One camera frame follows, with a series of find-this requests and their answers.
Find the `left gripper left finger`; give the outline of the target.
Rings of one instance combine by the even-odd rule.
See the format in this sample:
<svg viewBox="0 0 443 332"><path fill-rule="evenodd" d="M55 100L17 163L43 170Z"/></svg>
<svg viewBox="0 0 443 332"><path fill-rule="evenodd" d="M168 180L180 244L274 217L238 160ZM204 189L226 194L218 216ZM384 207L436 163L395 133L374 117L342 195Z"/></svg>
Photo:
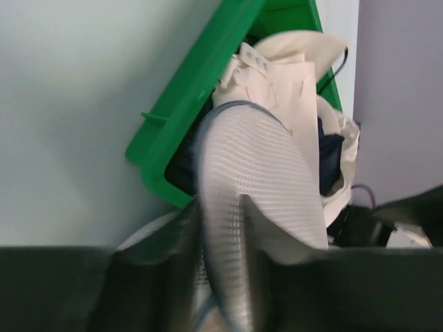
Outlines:
<svg viewBox="0 0 443 332"><path fill-rule="evenodd" d="M1 248L2 331L190 331L201 261L197 201L118 248Z"/></svg>

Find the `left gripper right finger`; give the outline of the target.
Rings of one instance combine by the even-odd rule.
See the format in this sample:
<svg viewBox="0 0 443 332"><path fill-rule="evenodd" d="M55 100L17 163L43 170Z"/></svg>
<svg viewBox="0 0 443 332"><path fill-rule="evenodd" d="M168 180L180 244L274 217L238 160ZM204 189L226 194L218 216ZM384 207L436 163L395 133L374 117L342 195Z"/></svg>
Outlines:
<svg viewBox="0 0 443 332"><path fill-rule="evenodd" d="M247 238L271 270L269 331L442 330L441 249L315 249L242 200Z"/></svg>

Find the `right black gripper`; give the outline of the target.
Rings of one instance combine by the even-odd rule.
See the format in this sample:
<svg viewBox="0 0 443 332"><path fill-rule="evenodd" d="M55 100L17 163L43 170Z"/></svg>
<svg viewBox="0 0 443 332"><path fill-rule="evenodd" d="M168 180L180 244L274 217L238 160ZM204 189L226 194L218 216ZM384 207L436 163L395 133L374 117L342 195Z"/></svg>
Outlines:
<svg viewBox="0 0 443 332"><path fill-rule="evenodd" d="M372 207L348 205L332 223L339 247L386 247L396 234L422 246L442 246L442 186Z"/></svg>

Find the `white mesh laundry bag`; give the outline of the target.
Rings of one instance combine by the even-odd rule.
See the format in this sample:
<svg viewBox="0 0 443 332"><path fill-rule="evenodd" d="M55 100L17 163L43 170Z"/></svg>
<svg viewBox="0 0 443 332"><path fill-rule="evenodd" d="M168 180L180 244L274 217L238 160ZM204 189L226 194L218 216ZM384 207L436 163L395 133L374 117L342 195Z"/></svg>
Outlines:
<svg viewBox="0 0 443 332"><path fill-rule="evenodd" d="M289 130L246 100L210 111L193 147L206 303L230 331L256 331L267 259L291 266L328 246L318 184Z"/></svg>

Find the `white bra in basket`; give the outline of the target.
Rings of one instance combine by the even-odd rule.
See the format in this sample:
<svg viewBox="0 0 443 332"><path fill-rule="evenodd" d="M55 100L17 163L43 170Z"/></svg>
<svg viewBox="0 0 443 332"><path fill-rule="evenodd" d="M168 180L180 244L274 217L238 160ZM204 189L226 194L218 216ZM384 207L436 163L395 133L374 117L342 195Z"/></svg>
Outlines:
<svg viewBox="0 0 443 332"><path fill-rule="evenodd" d="M242 43L212 94L214 106L246 100L273 114L295 138L314 178L319 178L318 134L342 138L339 177L322 195L326 225L350 202L360 130L316 90L346 51L344 39L312 30L277 33L250 46Z"/></svg>

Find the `green plastic basket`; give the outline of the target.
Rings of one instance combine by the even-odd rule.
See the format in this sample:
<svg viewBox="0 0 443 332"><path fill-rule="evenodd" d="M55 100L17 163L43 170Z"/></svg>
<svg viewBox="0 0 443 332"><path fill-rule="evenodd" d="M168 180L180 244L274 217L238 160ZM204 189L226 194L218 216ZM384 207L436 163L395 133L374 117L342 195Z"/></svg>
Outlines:
<svg viewBox="0 0 443 332"><path fill-rule="evenodd" d="M127 148L127 160L140 168L151 192L179 208L188 204L192 196L170 184L165 170L191 124L215 107L212 94L231 56L239 53L242 43L254 46L292 30L325 33L315 1L220 3L160 98L144 114L143 124ZM348 43L347 48L338 59L347 57ZM337 108L341 103L334 76L331 67L316 90Z"/></svg>

